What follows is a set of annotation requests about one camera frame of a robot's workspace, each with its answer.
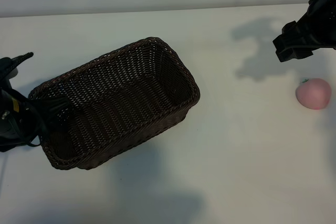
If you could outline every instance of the yellow label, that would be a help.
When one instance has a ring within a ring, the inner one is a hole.
[[[20,108],[19,107],[19,103],[14,98],[12,98],[12,100],[13,100],[13,109],[14,109],[14,111],[19,112],[19,108]]]

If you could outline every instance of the basket weave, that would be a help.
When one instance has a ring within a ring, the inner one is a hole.
[[[40,141],[57,169],[92,169],[181,122],[200,99],[176,52],[147,38],[42,83],[30,99],[66,95],[67,133]]]

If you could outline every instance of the pink peach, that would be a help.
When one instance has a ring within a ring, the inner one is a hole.
[[[310,79],[297,88],[296,97],[303,106],[322,110],[330,101],[331,87],[322,79]]]

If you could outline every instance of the white table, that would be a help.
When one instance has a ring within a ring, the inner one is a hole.
[[[307,5],[0,19],[0,55],[29,51],[29,91],[157,36],[201,90],[185,121],[100,167],[56,170],[40,147],[0,154],[1,224],[336,222],[336,99],[302,107],[305,77],[336,88],[336,52],[280,63],[272,40]]]

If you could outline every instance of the wicker basket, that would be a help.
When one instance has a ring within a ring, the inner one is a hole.
[[[67,133],[40,137],[57,169],[92,169],[180,123],[200,99],[176,52],[147,38],[36,87],[30,99],[66,95]]]

